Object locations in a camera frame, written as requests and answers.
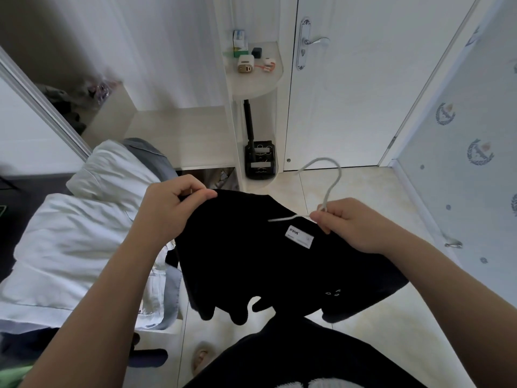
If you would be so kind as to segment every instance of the silver door handle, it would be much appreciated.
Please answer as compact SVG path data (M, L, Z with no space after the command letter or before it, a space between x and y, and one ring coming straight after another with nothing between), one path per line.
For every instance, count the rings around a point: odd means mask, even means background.
M328 45L330 43L330 38L327 38L327 37L321 37L321 38L318 38L314 41L309 41L308 39L304 38L303 39L303 43L305 45L312 45L313 43L322 43L323 45Z
M463 243L460 242L460 241L455 241L455 242L451 242L451 243L446 243L445 244L445 247L446 248L458 248L458 249L462 249L463 248Z

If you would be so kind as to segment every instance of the white door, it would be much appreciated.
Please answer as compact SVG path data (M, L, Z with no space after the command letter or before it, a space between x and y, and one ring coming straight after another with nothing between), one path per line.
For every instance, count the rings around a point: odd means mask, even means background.
M284 170L377 165L474 1L298 0Z

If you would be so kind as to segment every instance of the clothes hanger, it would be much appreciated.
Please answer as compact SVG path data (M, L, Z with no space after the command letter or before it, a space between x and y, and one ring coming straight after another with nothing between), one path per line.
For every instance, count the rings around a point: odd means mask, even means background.
M336 186L336 184L341 179L341 173L342 172L341 172L341 166L339 166L339 163L336 160L332 159L332 158L316 158L316 159L311 160L305 166L303 166L300 170L298 170L296 173L294 173L294 175L300 174L303 170L307 169L310 165L312 165L315 162L319 162L321 160L326 160L326 161L332 162L333 164L335 164L337 166L338 172L339 172L338 178L336 178L334 183L332 185L330 185L330 188L327 189L327 193L326 193L325 197L323 198L323 204L322 204L322 206L320 208L320 211L326 211L327 210L327 200L328 200L328 196L330 195L330 191L332 190L332 188L334 186ZM296 215L290 216L288 218L269 219L268 222L282 222L284 220L291 220L291 219L294 219L294 218L308 218L308 217L309 217L309 215L299 215L299 214L296 214Z

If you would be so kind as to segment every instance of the door hinge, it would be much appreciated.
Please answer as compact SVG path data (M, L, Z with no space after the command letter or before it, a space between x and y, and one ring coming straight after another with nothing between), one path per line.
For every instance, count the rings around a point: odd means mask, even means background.
M390 143L389 143L389 145L388 145L388 149L390 149L390 148L391 148L391 146L393 145L393 143L395 143L395 140L396 140L396 139L397 139L397 137L396 137L396 136L394 136L394 137L391 139L391 142L390 142Z

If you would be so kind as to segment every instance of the person's right hand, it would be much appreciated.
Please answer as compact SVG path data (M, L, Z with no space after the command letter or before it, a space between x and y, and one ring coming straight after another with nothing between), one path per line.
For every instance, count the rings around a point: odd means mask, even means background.
M359 200L329 201L327 211L310 217L329 234L332 230L355 249L365 253L386 254L410 233Z

